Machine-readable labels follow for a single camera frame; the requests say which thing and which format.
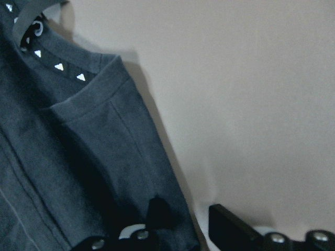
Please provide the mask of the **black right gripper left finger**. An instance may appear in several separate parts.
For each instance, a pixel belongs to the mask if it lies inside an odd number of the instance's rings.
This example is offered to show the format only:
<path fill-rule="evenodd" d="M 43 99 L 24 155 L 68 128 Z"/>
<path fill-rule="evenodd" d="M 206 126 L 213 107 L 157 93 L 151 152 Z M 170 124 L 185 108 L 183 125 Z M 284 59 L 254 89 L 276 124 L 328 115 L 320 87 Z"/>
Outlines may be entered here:
<path fill-rule="evenodd" d="M 180 223 L 180 216 L 164 198 L 155 196 L 150 199 L 146 214 L 146 229 L 148 231 L 170 230 L 176 231 Z"/>

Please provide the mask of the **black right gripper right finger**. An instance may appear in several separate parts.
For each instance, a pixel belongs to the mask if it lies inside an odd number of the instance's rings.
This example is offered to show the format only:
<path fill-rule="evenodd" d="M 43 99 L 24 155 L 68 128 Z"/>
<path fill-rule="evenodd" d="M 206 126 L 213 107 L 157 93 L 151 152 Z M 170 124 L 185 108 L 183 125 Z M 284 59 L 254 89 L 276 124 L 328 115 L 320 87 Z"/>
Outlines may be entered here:
<path fill-rule="evenodd" d="M 260 250 L 263 236 L 220 204 L 209 207 L 208 235 L 219 250 Z"/>

